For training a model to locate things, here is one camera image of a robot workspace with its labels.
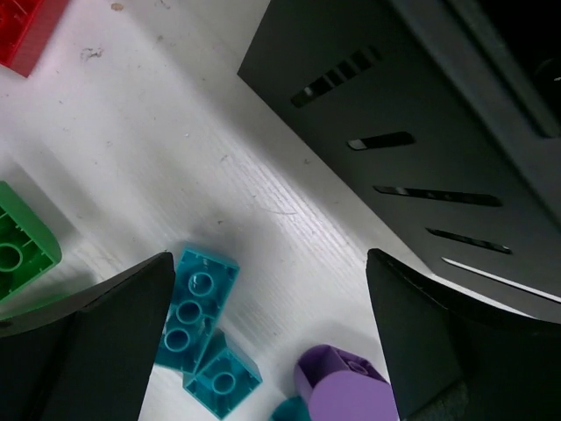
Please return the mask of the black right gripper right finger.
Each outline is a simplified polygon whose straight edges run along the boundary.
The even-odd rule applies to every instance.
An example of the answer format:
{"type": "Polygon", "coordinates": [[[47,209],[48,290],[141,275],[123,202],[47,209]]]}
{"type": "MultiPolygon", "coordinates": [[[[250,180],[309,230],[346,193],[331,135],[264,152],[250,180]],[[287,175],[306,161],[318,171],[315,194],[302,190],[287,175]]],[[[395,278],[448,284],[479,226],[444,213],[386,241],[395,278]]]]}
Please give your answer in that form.
{"type": "Polygon", "coordinates": [[[375,248],[366,277],[402,420],[558,420],[560,326],[483,303],[375,248]]]}

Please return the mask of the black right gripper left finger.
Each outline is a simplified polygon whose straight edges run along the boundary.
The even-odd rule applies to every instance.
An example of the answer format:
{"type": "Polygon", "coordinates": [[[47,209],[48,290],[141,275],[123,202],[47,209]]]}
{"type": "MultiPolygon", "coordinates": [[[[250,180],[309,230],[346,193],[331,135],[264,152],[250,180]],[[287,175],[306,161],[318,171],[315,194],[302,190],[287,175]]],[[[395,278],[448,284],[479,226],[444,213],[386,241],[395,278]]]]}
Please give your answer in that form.
{"type": "Polygon", "coordinates": [[[1,323],[3,420],[136,420],[174,288],[163,252],[1,323]]]}

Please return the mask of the purple rounded lego piece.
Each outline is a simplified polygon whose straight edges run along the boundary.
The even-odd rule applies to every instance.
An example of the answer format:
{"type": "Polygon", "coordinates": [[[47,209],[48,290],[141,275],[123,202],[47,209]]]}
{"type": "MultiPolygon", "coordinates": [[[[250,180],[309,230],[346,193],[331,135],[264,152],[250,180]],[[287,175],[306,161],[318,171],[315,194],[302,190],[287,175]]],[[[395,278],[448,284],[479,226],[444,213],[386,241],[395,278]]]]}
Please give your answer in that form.
{"type": "Polygon", "coordinates": [[[296,362],[294,381],[312,420],[399,418],[391,385],[368,360],[343,349],[311,347],[296,362]]]}

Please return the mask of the teal long lego brick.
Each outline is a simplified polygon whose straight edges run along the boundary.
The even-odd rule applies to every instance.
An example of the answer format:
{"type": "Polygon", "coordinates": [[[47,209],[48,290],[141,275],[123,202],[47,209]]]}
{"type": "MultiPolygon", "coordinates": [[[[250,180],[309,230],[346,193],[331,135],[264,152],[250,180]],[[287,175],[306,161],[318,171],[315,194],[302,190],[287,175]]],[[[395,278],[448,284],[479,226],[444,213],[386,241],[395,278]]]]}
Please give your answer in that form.
{"type": "Polygon", "coordinates": [[[176,262],[174,290],[155,364],[192,375],[217,328],[239,265],[222,254],[188,245],[176,262]]]}

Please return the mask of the teal small lego brick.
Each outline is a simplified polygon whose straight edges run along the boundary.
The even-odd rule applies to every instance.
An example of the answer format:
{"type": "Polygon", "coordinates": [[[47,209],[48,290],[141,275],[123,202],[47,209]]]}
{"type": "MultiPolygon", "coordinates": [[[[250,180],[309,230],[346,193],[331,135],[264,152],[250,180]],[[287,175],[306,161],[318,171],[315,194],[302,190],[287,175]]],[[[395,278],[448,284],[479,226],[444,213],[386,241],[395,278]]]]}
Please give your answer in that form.
{"type": "Polygon", "coordinates": [[[224,420],[260,384],[256,363],[226,333],[217,330],[183,389],[214,417],[224,420]]]}

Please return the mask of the teal rounded lego piece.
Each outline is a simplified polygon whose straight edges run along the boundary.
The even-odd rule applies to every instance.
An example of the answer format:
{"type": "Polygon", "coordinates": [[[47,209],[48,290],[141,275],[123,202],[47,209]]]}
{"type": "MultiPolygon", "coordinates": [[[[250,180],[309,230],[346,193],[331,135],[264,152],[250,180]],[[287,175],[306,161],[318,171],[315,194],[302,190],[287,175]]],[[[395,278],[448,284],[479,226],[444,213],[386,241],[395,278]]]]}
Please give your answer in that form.
{"type": "Polygon", "coordinates": [[[293,396],[280,403],[269,418],[270,421],[310,421],[306,403],[299,396],[293,396]]]}

